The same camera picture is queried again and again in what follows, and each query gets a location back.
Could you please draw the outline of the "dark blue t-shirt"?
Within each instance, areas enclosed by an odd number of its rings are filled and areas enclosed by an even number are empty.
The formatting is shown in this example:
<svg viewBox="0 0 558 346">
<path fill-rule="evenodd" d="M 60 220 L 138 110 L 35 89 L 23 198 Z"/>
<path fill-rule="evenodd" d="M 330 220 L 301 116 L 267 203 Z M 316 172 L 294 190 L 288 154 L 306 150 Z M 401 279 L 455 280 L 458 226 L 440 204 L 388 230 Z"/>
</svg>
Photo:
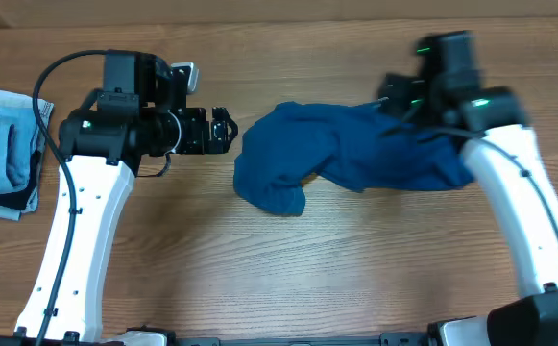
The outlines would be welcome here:
<svg viewBox="0 0 558 346">
<path fill-rule="evenodd" d="M 242 136 L 233 187 L 262 210 L 300 215 L 312 174 L 355 192 L 445 191 L 474 181 L 450 137 L 416 131 L 372 104 L 286 102 Z"/>
</svg>

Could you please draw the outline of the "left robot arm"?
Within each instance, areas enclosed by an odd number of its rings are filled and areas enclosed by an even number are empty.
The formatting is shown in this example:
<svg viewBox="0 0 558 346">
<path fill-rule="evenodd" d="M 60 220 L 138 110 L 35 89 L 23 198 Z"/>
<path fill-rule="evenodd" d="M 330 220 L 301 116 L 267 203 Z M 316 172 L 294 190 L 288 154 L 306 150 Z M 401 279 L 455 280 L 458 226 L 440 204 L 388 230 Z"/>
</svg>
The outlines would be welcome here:
<svg viewBox="0 0 558 346">
<path fill-rule="evenodd" d="M 193 62 L 119 50 L 102 56 L 102 85 L 46 140 L 59 164 L 59 195 L 15 345 L 98 343 L 115 232 L 141 160 L 225 154 L 238 134 L 226 109 L 187 106 L 199 79 Z"/>
</svg>

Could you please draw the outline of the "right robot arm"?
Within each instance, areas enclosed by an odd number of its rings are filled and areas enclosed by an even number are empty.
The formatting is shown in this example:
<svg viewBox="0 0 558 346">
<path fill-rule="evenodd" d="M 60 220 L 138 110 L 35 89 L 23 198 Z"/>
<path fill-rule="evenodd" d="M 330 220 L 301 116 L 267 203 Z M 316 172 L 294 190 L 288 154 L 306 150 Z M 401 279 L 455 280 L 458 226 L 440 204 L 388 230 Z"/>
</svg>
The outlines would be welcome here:
<svg viewBox="0 0 558 346">
<path fill-rule="evenodd" d="M 558 196 L 532 123 L 509 87 L 484 86 L 470 32 L 428 35 L 416 53 L 417 75 L 387 75 L 381 108 L 401 131 L 453 136 L 510 248 L 519 298 L 410 337 L 419 345 L 558 345 Z"/>
</svg>

